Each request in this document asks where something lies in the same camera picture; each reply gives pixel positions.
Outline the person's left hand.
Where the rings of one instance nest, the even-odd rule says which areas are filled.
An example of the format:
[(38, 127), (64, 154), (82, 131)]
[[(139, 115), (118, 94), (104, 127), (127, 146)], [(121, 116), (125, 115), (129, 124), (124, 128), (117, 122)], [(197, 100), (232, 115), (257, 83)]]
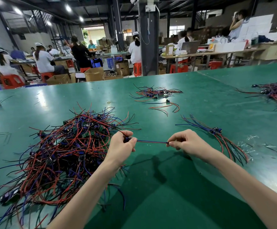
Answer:
[[(133, 132), (125, 130), (125, 133), (133, 137)], [(112, 168), (119, 168), (128, 159), (131, 153), (125, 151), (125, 143), (123, 143), (123, 134), (115, 133), (111, 140), (104, 163)]]

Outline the person's right hand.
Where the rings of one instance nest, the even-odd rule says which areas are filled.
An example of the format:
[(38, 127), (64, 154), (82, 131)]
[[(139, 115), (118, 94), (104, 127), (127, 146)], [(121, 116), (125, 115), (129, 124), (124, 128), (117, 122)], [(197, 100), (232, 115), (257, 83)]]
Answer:
[(190, 156), (195, 156), (205, 162), (211, 161), (215, 155), (218, 155), (218, 151), (212, 148), (202, 138), (200, 138), (196, 132), (187, 129), (184, 131), (174, 133), (168, 140), (169, 141), (183, 141), (184, 152)]

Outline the red and blue wire assembly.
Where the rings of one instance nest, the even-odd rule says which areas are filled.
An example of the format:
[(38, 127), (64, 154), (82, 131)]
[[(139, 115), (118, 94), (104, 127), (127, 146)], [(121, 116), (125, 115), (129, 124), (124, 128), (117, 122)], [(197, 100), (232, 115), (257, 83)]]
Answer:
[[(120, 131), (123, 134), (123, 143), (129, 142), (133, 137), (131, 135), (128, 135), (125, 133), (125, 131)], [(137, 139), (137, 142), (141, 143), (160, 143), (160, 144), (169, 144), (168, 142), (160, 142), (160, 141), (147, 141), (147, 140), (139, 140)]]

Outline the person's right forearm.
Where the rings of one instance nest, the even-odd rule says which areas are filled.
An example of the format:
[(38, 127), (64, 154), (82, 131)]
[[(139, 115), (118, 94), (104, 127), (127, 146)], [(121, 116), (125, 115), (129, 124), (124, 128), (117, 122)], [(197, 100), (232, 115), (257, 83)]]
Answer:
[(211, 149), (205, 160), (236, 189), (267, 229), (277, 229), (277, 193), (221, 152)]

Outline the person's left forearm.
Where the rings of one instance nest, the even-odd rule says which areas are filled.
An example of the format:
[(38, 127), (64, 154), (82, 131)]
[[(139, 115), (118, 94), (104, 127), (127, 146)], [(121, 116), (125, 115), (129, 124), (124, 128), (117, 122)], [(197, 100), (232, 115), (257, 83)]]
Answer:
[(106, 158), (46, 229), (83, 229), (121, 161)]

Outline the open cardboard box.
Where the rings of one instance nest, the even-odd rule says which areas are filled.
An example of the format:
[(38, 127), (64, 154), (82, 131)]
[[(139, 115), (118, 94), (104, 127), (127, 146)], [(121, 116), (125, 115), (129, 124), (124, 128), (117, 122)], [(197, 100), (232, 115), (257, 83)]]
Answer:
[(110, 70), (110, 71), (105, 71), (103, 73), (103, 76), (102, 76), (102, 79), (103, 80), (115, 80), (115, 79), (122, 79), (123, 76), (121, 73), (118, 73), (117, 71), (113, 71), (113, 70)]
[(47, 85), (70, 84), (72, 80), (69, 74), (53, 75), (46, 81)]
[(87, 82), (102, 81), (104, 70), (103, 67), (89, 68), (85, 71), (85, 79)]
[(130, 75), (128, 60), (116, 62), (115, 66), (116, 66), (116, 72), (118, 76), (125, 77)]

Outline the clear plastic scraps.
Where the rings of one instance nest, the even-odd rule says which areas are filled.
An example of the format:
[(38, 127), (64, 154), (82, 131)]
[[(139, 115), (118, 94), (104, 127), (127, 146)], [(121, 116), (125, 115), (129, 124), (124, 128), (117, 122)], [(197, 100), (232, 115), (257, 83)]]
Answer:
[(270, 154), (270, 156), (277, 156), (277, 146), (270, 142), (264, 142), (264, 140), (257, 135), (247, 136), (242, 141), (237, 142), (237, 146), (239, 146), (250, 159), (253, 159), (255, 155), (262, 156)]

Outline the blue plastic crate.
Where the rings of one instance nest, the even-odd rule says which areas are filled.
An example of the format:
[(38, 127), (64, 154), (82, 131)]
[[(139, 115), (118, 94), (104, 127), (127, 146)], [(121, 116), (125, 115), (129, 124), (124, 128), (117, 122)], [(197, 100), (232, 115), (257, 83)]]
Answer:
[(107, 61), (108, 68), (112, 69), (114, 67), (114, 63), (123, 61), (123, 57), (122, 56), (116, 56), (114, 58), (110, 57), (110, 58), (106, 58), (106, 61)]

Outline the grey laptop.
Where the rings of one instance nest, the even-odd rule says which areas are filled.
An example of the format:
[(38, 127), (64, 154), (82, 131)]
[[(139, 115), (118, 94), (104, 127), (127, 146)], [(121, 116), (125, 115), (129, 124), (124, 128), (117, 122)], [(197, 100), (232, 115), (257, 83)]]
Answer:
[(180, 51), (186, 51), (186, 54), (197, 53), (201, 41), (183, 42)]

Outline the long wooden work table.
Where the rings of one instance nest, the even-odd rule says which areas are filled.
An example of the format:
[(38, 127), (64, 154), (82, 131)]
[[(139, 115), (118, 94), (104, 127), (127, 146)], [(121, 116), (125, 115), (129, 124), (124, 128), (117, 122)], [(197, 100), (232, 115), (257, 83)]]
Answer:
[(265, 49), (262, 48), (253, 48), (253, 49), (244, 49), (242, 51), (233, 51), (233, 52), (199, 52), (199, 53), (194, 53), (194, 54), (181, 54), (179, 56), (160, 56), (160, 58), (162, 59), (166, 59), (167, 60), (167, 69), (168, 72), (170, 71), (170, 60), (172, 59), (178, 59), (181, 57), (189, 57), (190, 60), (190, 64), (191, 64), (191, 72), (195, 71), (195, 63), (196, 63), (196, 59), (197, 57), (203, 57), (206, 56), (207, 60), (206, 60), (206, 65), (205, 65), (205, 69), (208, 68), (209, 62), (210, 62), (210, 57), (214, 56), (214, 55), (227, 55), (227, 54), (231, 54), (230, 58), (228, 59), (228, 65), (227, 67), (230, 66), (230, 63), (232, 61), (232, 56), (235, 53), (249, 53), (251, 52), (251, 57), (249, 59), (249, 65), (252, 64), (252, 61), (254, 59), (255, 53), (259, 52), (259, 51), (264, 51)]

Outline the dark steel pillar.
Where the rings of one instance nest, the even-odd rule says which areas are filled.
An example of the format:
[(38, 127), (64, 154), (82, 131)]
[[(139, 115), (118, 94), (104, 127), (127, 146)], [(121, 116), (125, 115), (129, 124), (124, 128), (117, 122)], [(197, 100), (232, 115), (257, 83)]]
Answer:
[[(146, 5), (156, 5), (156, 11), (145, 12)], [(138, 0), (142, 76), (158, 75), (159, 63), (159, 0)]]

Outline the stack of white sheets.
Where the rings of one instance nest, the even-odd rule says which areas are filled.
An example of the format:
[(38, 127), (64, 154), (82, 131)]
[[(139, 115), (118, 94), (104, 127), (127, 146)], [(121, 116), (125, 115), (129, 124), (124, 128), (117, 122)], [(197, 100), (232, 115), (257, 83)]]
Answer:
[(277, 32), (271, 33), (274, 15), (262, 15), (245, 20), (240, 28), (239, 39), (251, 40), (254, 36), (264, 35), (270, 40), (277, 41)]

